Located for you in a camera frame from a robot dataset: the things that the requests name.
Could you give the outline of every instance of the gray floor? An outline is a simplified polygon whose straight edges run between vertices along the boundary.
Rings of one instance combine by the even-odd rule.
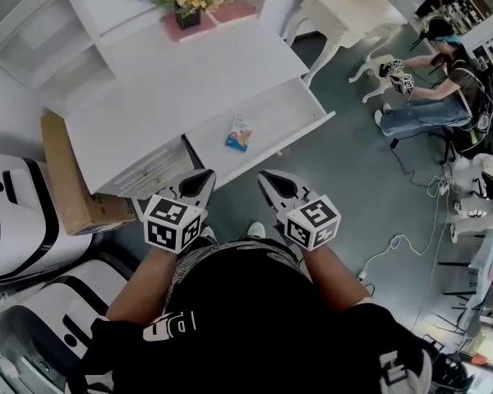
[[[408,52],[416,38],[414,31],[405,26],[378,54],[392,53],[406,58],[425,52],[423,45],[413,53]],[[307,39],[296,43],[293,49],[310,66],[324,42],[321,38]],[[311,90],[325,110],[337,112],[333,119],[285,149],[283,156],[267,159],[215,192],[208,223],[221,241],[238,238],[253,221],[263,222],[270,236],[279,237],[271,229],[275,224],[274,214],[256,184],[259,170],[275,168],[306,178],[319,193],[331,198],[343,219],[338,236],[330,246],[353,272],[358,273],[366,260],[384,250],[398,233],[405,234],[415,249],[423,250],[431,234],[436,199],[428,197],[426,189],[409,184],[408,177],[389,151],[389,139],[373,121],[375,109],[385,99],[394,107],[404,102],[404,98],[388,90],[385,99],[372,98],[367,105],[362,105],[362,96],[376,87],[375,80],[363,76],[354,85],[348,83],[348,77],[363,63],[372,44],[372,41],[363,42],[350,49],[340,49],[335,59],[313,80]],[[397,153],[406,168],[416,169],[416,182],[426,184],[434,175],[441,174],[437,160],[442,157],[442,147],[435,138],[422,135],[405,140],[398,146]],[[413,328],[420,314],[419,333],[433,333],[437,309],[442,309],[447,318],[453,317],[448,314],[445,302],[442,306],[440,293],[453,280],[454,270],[435,269],[422,310],[435,248],[445,222],[445,200],[440,199],[435,236],[426,254],[417,257],[403,242],[400,248],[376,260],[369,267],[366,279],[375,285],[377,301],[388,307],[406,327]],[[141,235],[141,226],[136,224],[118,231],[115,239],[142,258],[147,249]],[[451,244],[446,227],[440,257],[452,259],[459,250]]]

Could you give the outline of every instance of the black shirt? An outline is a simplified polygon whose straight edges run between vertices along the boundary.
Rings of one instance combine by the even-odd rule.
[[[364,304],[331,313],[292,252],[271,240],[188,254],[177,264],[163,317],[147,328],[98,320],[92,331],[67,392],[104,381],[115,393],[301,385],[380,393],[381,355],[397,351],[417,373],[422,366],[422,342],[386,309]]]

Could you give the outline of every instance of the open drawer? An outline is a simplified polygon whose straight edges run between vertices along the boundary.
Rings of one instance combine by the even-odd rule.
[[[267,90],[186,134],[201,163],[217,172],[216,188],[289,146],[334,115],[327,114],[301,79]],[[225,146],[234,118],[252,129],[248,150]]]

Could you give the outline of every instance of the white cable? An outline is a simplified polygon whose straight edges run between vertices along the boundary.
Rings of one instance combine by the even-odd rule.
[[[429,188],[430,188],[430,186],[432,186],[435,183],[435,180],[437,180],[439,182],[439,185],[436,187],[435,194],[432,195],[429,192]],[[433,217],[433,228],[432,228],[432,231],[431,231],[431,237],[429,238],[429,242],[427,243],[426,248],[424,248],[424,250],[422,252],[418,252],[417,250],[415,250],[412,247],[411,241],[404,234],[396,235],[396,236],[393,237],[393,239],[389,243],[389,246],[387,247],[387,250],[385,250],[385,251],[383,251],[383,252],[381,252],[379,254],[373,255],[372,257],[370,257],[367,260],[367,262],[366,262],[363,270],[361,270],[360,273],[357,276],[360,281],[363,282],[365,280],[365,278],[367,276],[367,268],[369,267],[369,264],[372,261],[374,261],[375,259],[377,259],[377,258],[379,258],[379,257],[381,257],[383,255],[386,255],[389,251],[396,250],[400,246],[400,244],[402,242],[402,239],[404,239],[408,243],[409,248],[411,249],[411,251],[413,253],[415,253],[418,257],[422,257],[427,252],[427,250],[429,249],[429,247],[431,246],[431,243],[433,241],[433,236],[435,235],[436,217],[438,215],[438,205],[439,205],[439,200],[440,200],[440,185],[441,184],[447,184],[447,185],[449,185],[449,190],[448,190],[448,195],[447,195],[447,199],[446,199],[445,222],[444,222],[444,226],[442,228],[442,232],[440,233],[440,239],[438,241],[438,246],[436,247],[436,256],[438,256],[438,251],[440,249],[440,243],[442,241],[442,236],[444,235],[444,230],[445,230],[445,228],[447,226],[447,218],[449,216],[449,193],[451,192],[451,190],[454,191],[454,192],[457,192],[457,189],[455,188],[456,187],[456,184],[454,182],[454,179],[451,176],[450,177],[447,177],[445,174],[442,177],[433,176],[433,178],[431,179],[430,183],[428,184],[427,195],[429,195],[432,198],[436,198],[436,206],[435,206],[435,215]],[[433,272],[434,272],[434,267],[433,267],[433,270],[431,271],[431,280],[433,278]]]

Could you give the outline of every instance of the box of food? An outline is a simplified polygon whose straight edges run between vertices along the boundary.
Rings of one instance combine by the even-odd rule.
[[[235,150],[246,152],[251,136],[252,130],[247,121],[244,118],[236,117],[225,144]]]

